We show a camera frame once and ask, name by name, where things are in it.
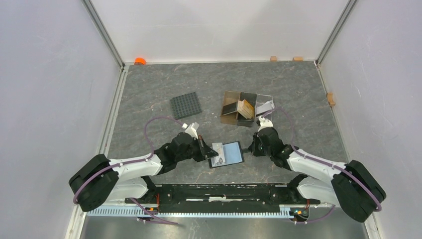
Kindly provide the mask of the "black card holder wallet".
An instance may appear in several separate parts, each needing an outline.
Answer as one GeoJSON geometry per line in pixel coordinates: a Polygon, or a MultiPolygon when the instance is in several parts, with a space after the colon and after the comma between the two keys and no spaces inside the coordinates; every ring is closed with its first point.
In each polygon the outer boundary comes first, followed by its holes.
{"type": "MultiPolygon", "coordinates": [[[[223,149],[224,149],[226,163],[225,165],[219,166],[219,167],[243,163],[245,161],[244,154],[250,152],[248,148],[242,148],[239,141],[223,143],[223,149]]],[[[218,168],[218,167],[212,167],[211,160],[212,159],[208,160],[209,167],[218,168]]]]}

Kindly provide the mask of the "orange card stack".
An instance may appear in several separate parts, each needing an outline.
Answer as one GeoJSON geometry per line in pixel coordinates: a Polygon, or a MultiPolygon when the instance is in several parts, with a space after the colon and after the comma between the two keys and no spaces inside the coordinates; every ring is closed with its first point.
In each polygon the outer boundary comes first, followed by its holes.
{"type": "Polygon", "coordinates": [[[250,120],[254,118],[254,106],[252,106],[246,99],[239,100],[237,105],[237,112],[245,119],[250,120]]]}

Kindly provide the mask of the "amber and black organizer box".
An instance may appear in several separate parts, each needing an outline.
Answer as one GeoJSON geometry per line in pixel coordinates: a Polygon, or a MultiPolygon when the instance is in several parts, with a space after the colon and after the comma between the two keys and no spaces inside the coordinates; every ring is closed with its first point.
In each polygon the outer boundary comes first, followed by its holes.
{"type": "Polygon", "coordinates": [[[255,124],[257,94],[225,91],[220,122],[237,126],[252,127],[255,124]]]}

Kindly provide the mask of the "black credit card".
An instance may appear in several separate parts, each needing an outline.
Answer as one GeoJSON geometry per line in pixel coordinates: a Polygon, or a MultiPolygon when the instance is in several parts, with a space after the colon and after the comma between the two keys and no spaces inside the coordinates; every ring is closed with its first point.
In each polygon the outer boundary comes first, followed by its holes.
{"type": "Polygon", "coordinates": [[[230,103],[222,107],[221,115],[229,115],[237,112],[238,101],[230,103]]]}

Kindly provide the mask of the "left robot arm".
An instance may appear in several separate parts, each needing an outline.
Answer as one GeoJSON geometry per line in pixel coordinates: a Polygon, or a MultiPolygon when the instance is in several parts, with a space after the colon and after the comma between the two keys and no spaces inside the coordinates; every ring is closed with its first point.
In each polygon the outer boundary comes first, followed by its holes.
{"type": "Polygon", "coordinates": [[[70,178],[73,202],[84,212],[126,198],[150,203],[156,198],[151,176],[167,173],[184,160],[201,162],[216,156],[218,152],[208,146],[202,136],[193,137],[186,132],[179,133],[170,143],[148,155],[108,159],[104,154],[98,154],[70,178]]]}

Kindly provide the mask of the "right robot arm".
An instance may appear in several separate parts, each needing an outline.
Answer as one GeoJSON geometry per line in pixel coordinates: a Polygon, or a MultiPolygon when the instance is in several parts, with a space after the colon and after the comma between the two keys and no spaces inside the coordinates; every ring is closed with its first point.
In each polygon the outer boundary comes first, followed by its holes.
{"type": "Polygon", "coordinates": [[[387,198],[382,186],[359,161],[335,162],[285,144],[273,127],[258,130],[248,148],[253,156],[267,156],[280,168],[297,172],[288,184],[291,202],[318,200],[340,207],[350,218],[363,223],[382,209],[387,198]]]}

